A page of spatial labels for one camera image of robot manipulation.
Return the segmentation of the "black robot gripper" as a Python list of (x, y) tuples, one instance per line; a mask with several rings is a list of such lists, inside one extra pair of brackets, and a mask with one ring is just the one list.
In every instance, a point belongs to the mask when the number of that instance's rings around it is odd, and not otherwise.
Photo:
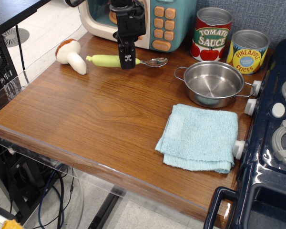
[(136, 66), (134, 43), (146, 34), (144, 6), (112, 7), (112, 12), (117, 19), (118, 30), (115, 37), (121, 43), (118, 45), (121, 68), (133, 69)]

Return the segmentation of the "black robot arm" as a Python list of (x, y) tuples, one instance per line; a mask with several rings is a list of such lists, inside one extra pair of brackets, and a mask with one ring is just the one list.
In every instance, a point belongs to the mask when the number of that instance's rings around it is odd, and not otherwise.
[(146, 34), (144, 4), (138, 0), (112, 0), (110, 11), (116, 14), (113, 38), (118, 43), (121, 68), (132, 69), (136, 66), (135, 42)]

